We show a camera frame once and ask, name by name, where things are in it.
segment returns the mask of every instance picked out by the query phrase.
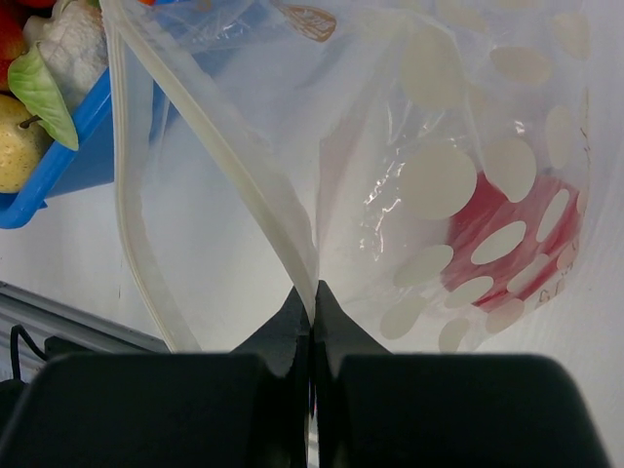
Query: green leaf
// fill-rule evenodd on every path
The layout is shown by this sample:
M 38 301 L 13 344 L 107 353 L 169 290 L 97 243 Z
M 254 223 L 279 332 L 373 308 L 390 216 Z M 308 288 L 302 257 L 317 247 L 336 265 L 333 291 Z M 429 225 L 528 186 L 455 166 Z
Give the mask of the green leaf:
M 74 151 L 78 149 L 78 135 L 65 101 L 50 70 L 33 44 L 27 54 L 16 58 L 9 66 L 9 89 L 50 137 Z

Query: transparent plastic bag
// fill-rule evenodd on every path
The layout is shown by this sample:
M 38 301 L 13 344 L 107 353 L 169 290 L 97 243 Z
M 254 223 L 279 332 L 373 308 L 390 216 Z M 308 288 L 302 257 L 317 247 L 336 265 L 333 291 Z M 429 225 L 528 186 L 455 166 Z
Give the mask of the transparent plastic bag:
M 284 269 L 392 351 L 474 349 L 570 280 L 582 0 L 102 7 L 120 225 L 174 349 L 235 346 Z

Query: brown logo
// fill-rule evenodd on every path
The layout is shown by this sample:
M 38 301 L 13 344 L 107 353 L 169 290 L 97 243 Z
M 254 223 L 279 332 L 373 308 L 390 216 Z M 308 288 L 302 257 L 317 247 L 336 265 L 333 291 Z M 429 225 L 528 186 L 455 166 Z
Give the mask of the brown logo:
M 285 5 L 281 0 L 271 0 L 296 32 L 317 42 L 327 41 L 335 31 L 335 17 L 316 7 Z

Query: white table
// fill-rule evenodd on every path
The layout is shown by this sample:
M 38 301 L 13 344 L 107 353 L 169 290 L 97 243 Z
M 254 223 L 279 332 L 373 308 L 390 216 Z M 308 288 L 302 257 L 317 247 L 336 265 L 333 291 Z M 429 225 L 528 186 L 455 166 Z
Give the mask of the white table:
M 611 209 L 597 231 L 601 239 L 586 249 L 573 290 L 481 351 L 540 353 L 562 363 L 580 386 L 615 464 L 624 465 L 624 287 L 618 281 L 624 264 L 611 254 L 623 238 L 624 222 L 606 221 L 624 200 L 624 186 L 609 200 Z M 58 197 L 49 205 L 23 229 L 0 231 L 0 280 L 159 336 L 123 258 L 113 186 Z M 601 269 L 611 283 L 596 281 Z

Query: white vegetable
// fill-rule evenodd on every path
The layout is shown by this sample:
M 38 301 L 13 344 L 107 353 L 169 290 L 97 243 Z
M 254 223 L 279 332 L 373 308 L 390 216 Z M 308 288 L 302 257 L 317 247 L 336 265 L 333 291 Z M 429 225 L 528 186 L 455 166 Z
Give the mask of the white vegetable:
M 23 33 L 29 46 L 40 41 L 39 52 L 73 111 L 108 66 L 101 11 L 86 0 L 58 1 L 50 19 L 31 17 Z

